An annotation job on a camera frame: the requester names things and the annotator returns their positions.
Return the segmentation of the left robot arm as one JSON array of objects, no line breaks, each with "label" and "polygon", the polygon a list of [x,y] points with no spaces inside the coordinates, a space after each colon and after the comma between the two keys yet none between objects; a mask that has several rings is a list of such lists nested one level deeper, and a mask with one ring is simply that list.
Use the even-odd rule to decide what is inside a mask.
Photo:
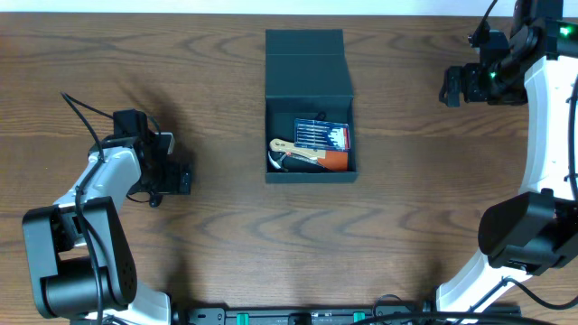
[{"label": "left robot arm", "polygon": [[172,304],[137,279],[119,211],[146,193],[151,207],[191,192],[191,169],[171,160],[174,136],[145,113],[116,111],[114,132],[89,152],[88,166],[52,205],[23,216],[37,311],[87,324],[169,324]]}]

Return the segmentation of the black yellow screwdriver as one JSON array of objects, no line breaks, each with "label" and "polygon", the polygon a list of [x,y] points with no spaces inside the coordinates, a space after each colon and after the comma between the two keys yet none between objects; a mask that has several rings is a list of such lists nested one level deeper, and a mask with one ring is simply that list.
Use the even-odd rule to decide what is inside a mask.
[{"label": "black yellow screwdriver", "polygon": [[163,201],[163,194],[150,193],[148,204],[151,208],[158,208]]}]

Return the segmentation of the small claw hammer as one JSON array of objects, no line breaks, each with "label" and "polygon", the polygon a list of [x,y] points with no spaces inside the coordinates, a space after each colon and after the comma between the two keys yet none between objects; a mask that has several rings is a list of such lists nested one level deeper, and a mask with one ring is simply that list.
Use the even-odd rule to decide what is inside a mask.
[{"label": "small claw hammer", "polygon": [[299,155],[286,152],[275,152],[269,144],[274,139],[295,142],[295,120],[312,119],[325,120],[326,114],[321,112],[295,113],[295,112],[266,112],[266,148],[267,159],[271,169],[276,172],[319,173],[327,172],[327,169]]}]

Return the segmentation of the dark green box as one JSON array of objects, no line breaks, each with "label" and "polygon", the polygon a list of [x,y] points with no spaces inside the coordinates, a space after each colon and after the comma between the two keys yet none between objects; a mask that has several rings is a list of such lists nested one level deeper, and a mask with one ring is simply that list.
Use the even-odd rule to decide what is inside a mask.
[{"label": "dark green box", "polygon": [[346,172],[276,172],[267,159],[268,183],[348,183],[358,177],[356,164],[354,92],[341,30],[267,30],[265,74],[266,112],[313,113],[323,121],[348,124],[349,169]]}]

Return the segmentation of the orange scraper wooden handle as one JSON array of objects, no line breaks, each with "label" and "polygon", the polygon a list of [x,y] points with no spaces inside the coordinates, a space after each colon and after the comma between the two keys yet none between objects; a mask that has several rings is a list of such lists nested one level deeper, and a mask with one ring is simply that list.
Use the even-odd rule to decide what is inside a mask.
[{"label": "orange scraper wooden handle", "polygon": [[269,149],[271,152],[280,153],[283,158],[291,157],[332,172],[346,172],[349,169],[347,152],[297,147],[294,143],[277,138],[270,141]]}]

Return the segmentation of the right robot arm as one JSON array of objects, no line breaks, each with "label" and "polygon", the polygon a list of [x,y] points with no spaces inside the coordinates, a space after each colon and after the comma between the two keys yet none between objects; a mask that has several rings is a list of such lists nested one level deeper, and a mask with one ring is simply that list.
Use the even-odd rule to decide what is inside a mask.
[{"label": "right robot arm", "polygon": [[577,26],[562,0],[519,0],[510,33],[481,21],[479,60],[445,71],[448,107],[527,106],[527,158],[515,197],[488,208],[474,256],[425,308],[432,324],[502,322],[495,301],[577,255]]}]

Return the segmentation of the blue drill bit case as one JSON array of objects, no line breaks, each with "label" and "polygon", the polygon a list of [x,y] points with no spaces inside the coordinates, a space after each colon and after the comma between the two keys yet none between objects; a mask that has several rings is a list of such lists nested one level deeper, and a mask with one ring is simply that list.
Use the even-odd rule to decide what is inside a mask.
[{"label": "blue drill bit case", "polygon": [[307,149],[348,152],[349,125],[297,118],[294,121],[294,144]]}]

